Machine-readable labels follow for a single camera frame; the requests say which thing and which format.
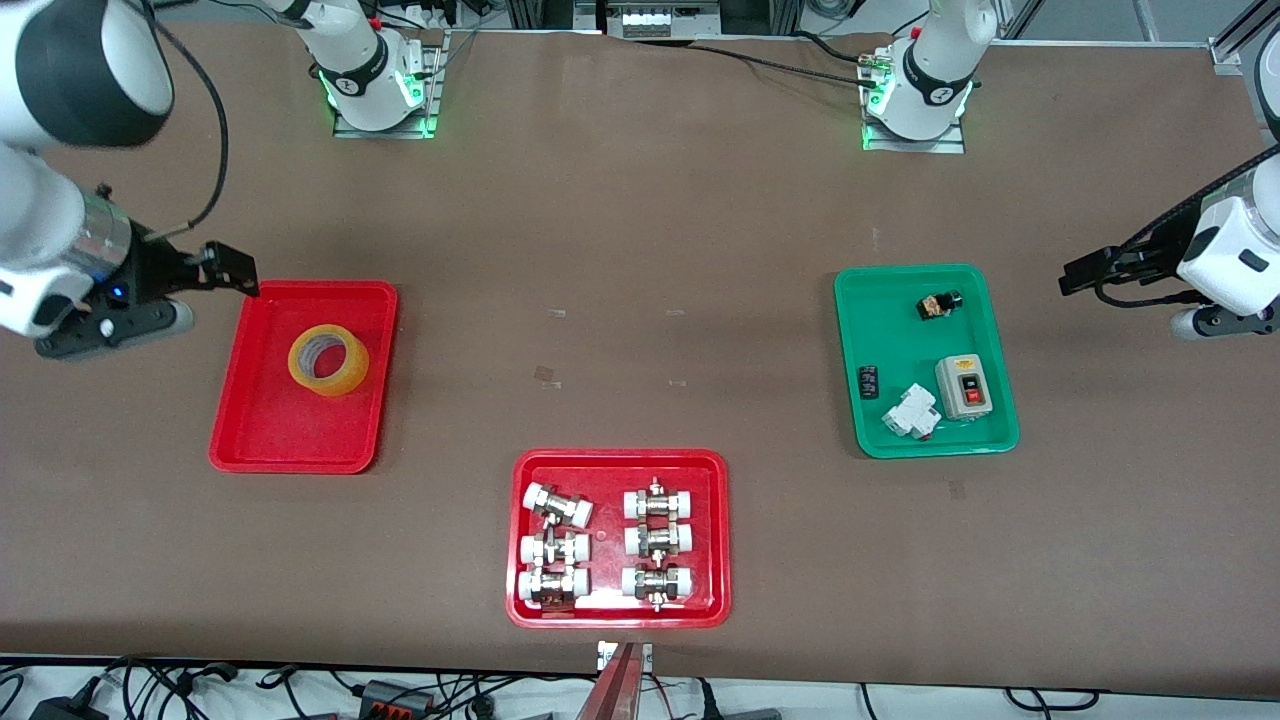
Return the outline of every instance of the white electrical component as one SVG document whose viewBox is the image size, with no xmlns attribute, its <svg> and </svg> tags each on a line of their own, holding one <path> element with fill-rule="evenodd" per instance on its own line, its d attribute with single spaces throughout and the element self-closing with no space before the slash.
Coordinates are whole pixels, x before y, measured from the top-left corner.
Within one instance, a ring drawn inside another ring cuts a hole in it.
<svg viewBox="0 0 1280 720">
<path fill-rule="evenodd" d="M 881 420 L 899 437 L 911 433 L 915 439 L 929 439 L 942 415 L 933 409 L 937 398 L 919 384 L 902 393 L 902 400 L 890 409 Z"/>
<path fill-rule="evenodd" d="M 991 413 L 991 392 L 982 359 L 977 355 L 952 355 L 938 360 L 933 369 L 942 393 L 942 409 L 951 420 L 977 420 Z"/>
</svg>

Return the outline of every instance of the tape piece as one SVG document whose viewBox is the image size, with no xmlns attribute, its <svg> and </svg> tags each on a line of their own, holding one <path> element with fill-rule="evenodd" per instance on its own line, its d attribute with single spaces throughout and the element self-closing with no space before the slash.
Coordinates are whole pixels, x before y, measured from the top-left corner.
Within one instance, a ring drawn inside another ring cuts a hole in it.
<svg viewBox="0 0 1280 720">
<path fill-rule="evenodd" d="M 316 377 L 316 360 L 330 347 L 342 346 L 347 356 L 332 375 Z M 324 397 L 356 389 L 369 373 L 369 351 L 342 325 L 316 325 L 298 336 L 289 348 L 289 375 L 300 386 Z"/>
</svg>

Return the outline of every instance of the table surface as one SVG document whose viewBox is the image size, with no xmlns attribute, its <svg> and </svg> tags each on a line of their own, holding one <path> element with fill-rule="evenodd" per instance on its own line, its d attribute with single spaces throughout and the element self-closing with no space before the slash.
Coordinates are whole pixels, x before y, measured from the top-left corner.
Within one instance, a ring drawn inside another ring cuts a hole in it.
<svg viewBox="0 0 1280 720">
<path fill-rule="evenodd" d="M 1207 53 L 993 47 L 969 151 L 941 156 L 860 150 L 847 87 L 579 35 L 480 36 L 430 142 L 335 141 L 288 31 L 178 32 L 232 126 L 227 192 L 183 242 L 399 288 L 380 455 L 338 478 L 209 465 L 232 292 L 79 365 L 4 337 L 0 650 L 584 671 L 609 637 L 673 675 L 1280 692 L 1275 341 L 1179 342 L 1167 310 L 1055 282 L 1258 150 Z M 151 146 L 51 159 L 154 227 L 216 159 L 172 64 Z M 1021 442 L 870 460 L 832 281 L 951 261 L 989 282 Z M 511 624 L 511 469 L 554 446 L 727 459 L 722 626 Z"/>
</svg>

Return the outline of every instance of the tape roll core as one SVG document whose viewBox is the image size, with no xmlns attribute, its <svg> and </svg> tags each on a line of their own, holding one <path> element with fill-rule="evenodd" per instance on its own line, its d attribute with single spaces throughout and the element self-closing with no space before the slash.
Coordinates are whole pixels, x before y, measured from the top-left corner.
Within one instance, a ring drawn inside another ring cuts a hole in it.
<svg viewBox="0 0 1280 720">
<path fill-rule="evenodd" d="M 316 360 L 330 347 L 342 346 L 347 357 L 342 366 L 328 377 L 316 377 Z M 356 336 L 342 325 L 316 325 L 298 336 L 289 348 L 289 374 L 300 386 L 323 395 L 338 397 L 356 389 L 369 373 L 369 351 Z"/>
</svg>

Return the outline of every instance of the white plastic end cap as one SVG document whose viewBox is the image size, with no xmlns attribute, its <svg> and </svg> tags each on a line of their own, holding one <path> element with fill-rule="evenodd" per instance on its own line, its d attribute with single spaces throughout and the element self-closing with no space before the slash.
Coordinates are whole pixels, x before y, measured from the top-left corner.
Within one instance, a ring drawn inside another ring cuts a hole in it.
<svg viewBox="0 0 1280 720">
<path fill-rule="evenodd" d="M 689 568 L 676 568 L 676 594 L 678 597 L 694 594 L 694 573 Z"/>
<path fill-rule="evenodd" d="M 573 597 L 586 597 L 591 594 L 591 577 L 586 568 L 573 569 Z"/>
<path fill-rule="evenodd" d="M 525 537 L 520 538 L 520 561 L 521 562 L 532 562 L 534 561 L 534 542 L 536 542 L 536 541 L 538 541 L 538 538 L 535 538 L 534 536 L 525 536 Z"/>
<path fill-rule="evenodd" d="M 585 500 L 577 501 L 577 509 L 573 510 L 573 516 L 568 519 L 570 524 L 575 528 L 585 528 L 586 523 L 591 519 L 591 510 L 595 506 Z"/>
<path fill-rule="evenodd" d="M 689 552 L 694 548 L 694 528 L 689 523 L 676 525 L 676 539 L 680 543 L 680 552 Z"/>
<path fill-rule="evenodd" d="M 529 489 L 525 491 L 525 510 L 532 510 L 534 505 L 538 503 L 538 493 L 543 492 L 543 486 L 539 483 L 529 483 Z"/>
<path fill-rule="evenodd" d="M 520 571 L 520 580 L 516 583 L 520 589 L 520 600 L 534 600 L 534 574 L 529 570 Z"/>
<path fill-rule="evenodd" d="M 692 514 L 692 498 L 687 489 L 682 489 L 676 493 L 676 516 L 681 520 L 687 520 Z"/>
<path fill-rule="evenodd" d="M 622 569 L 622 594 L 627 597 L 636 596 L 636 569 L 623 568 Z"/>
<path fill-rule="evenodd" d="M 591 536 L 573 536 L 573 560 L 586 562 L 591 559 Z"/>
<path fill-rule="evenodd" d="M 640 555 L 640 528 L 622 528 L 622 544 L 627 555 Z"/>
</svg>

